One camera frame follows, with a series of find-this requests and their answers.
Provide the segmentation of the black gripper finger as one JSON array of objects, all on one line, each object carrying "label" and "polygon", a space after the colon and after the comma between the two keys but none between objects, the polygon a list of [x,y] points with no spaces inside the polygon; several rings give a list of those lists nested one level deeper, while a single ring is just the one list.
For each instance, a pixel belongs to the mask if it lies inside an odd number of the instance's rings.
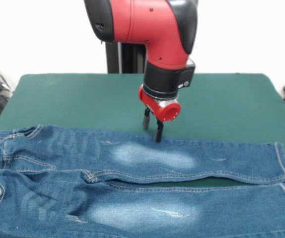
[{"label": "black gripper finger", "polygon": [[164,128],[163,122],[157,119],[157,129],[154,134],[154,141],[156,143],[159,143],[162,139],[163,128]]},{"label": "black gripper finger", "polygon": [[146,108],[144,111],[142,126],[144,130],[148,130],[150,120],[150,109]]}]

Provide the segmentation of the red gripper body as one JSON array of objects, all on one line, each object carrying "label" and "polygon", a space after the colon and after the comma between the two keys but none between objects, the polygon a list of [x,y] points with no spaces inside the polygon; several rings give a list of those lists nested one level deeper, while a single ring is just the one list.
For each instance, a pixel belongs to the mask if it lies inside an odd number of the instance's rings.
[{"label": "red gripper body", "polygon": [[170,100],[154,99],[143,91],[142,85],[139,88],[139,99],[161,122],[173,121],[178,117],[181,111],[181,105],[178,102],[178,98]]}]

